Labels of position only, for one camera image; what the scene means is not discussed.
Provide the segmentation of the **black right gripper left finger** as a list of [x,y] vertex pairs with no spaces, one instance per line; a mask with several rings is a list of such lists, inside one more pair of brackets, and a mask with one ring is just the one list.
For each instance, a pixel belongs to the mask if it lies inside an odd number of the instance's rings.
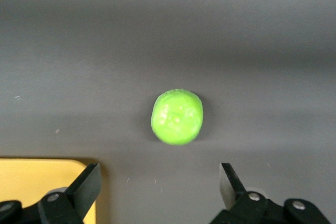
[[18,200],[0,202],[0,224],[84,224],[100,192],[100,164],[89,164],[65,191],[48,193],[29,207]]

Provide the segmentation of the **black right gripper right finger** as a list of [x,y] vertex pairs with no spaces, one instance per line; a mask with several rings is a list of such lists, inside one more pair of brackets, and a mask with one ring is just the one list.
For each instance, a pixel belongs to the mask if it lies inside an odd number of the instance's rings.
[[331,224],[313,203],[289,198],[278,205],[255,190],[246,190],[230,163],[219,166],[225,209],[209,224]]

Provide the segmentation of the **green toy apple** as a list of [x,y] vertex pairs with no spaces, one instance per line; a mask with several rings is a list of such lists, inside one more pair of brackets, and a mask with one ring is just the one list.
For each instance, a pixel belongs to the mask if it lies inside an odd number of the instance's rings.
[[154,103],[151,129],[165,144],[186,145],[199,135],[203,118],[203,104],[195,93],[184,89],[168,90]]

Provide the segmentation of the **yellow plastic tray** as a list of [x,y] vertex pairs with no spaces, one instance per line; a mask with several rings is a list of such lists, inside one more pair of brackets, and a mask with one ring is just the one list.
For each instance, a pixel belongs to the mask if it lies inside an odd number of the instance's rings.
[[[88,165],[70,159],[0,158],[0,202],[29,207],[53,191],[63,192]],[[97,224],[96,201],[84,224]]]

